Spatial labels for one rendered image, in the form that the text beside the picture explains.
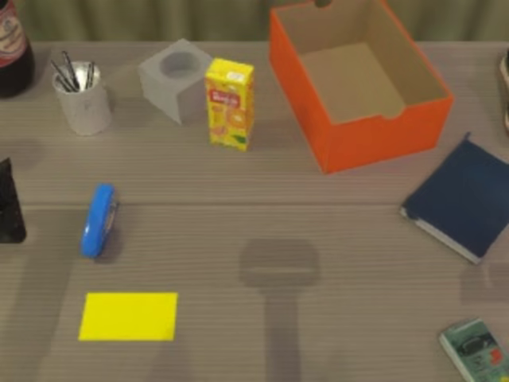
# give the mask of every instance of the open cardboard box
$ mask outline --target open cardboard box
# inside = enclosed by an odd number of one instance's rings
[[[435,147],[453,103],[383,0],[272,9],[270,60],[325,173]]]

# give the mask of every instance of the blue object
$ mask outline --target blue object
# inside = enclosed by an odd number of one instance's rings
[[[478,263],[509,223],[509,165],[467,135],[402,208],[407,217],[445,234],[466,249],[460,253]]]
[[[117,205],[113,185],[98,185],[81,239],[81,253],[84,256],[94,259],[101,254],[113,224]]]

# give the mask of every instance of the bottle label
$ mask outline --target bottle label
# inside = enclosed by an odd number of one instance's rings
[[[0,10],[0,68],[12,64],[26,49],[25,32],[12,0]]]

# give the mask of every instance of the blue stapler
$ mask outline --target blue stapler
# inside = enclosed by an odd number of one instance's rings
[[[113,227],[118,207],[113,185],[100,184],[90,203],[87,222],[81,239],[81,253],[91,259],[97,258],[103,251],[108,234]]]

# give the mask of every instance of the yellow envelope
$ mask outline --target yellow envelope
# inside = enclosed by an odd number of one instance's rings
[[[89,293],[80,341],[172,341],[178,293]]]

